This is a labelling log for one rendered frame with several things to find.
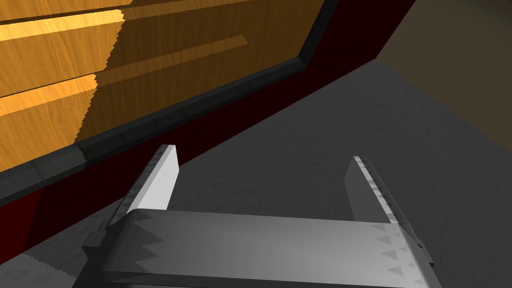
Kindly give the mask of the orange wooden drawer front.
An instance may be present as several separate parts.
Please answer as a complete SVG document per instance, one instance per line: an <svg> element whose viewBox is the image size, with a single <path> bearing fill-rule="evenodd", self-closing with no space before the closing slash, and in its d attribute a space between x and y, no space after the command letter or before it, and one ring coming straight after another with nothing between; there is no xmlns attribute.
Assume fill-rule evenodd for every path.
<svg viewBox="0 0 512 288"><path fill-rule="evenodd" d="M176 1L0 0L0 26ZM241 33L286 37L301 50L324 2L252 0L0 41L0 97Z"/></svg>
<svg viewBox="0 0 512 288"><path fill-rule="evenodd" d="M268 32L216 41L239 35L246 45L0 116L0 172L290 60L301 48Z"/></svg>

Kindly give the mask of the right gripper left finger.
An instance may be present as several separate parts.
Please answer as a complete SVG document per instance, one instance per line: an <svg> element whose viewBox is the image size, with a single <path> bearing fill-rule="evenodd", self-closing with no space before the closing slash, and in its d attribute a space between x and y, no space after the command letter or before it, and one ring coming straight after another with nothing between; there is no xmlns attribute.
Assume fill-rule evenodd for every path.
<svg viewBox="0 0 512 288"><path fill-rule="evenodd" d="M179 173L175 145L158 147L113 213L114 224L135 209L166 210Z"/></svg>

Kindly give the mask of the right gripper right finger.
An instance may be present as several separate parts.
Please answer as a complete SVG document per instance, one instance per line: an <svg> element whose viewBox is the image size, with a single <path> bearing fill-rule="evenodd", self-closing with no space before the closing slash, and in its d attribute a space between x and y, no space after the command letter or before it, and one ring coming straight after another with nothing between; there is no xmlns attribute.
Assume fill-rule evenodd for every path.
<svg viewBox="0 0 512 288"><path fill-rule="evenodd" d="M351 157L344 184L355 221L399 224L415 242L420 241L375 167L366 157Z"/></svg>

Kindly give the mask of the orange wooden drawer cabinet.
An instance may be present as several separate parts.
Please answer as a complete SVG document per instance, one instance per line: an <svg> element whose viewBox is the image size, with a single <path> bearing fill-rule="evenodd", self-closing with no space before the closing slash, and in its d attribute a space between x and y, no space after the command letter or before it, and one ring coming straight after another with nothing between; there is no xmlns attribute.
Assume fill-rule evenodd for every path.
<svg viewBox="0 0 512 288"><path fill-rule="evenodd" d="M415 0L0 0L0 265L374 59Z"/></svg>

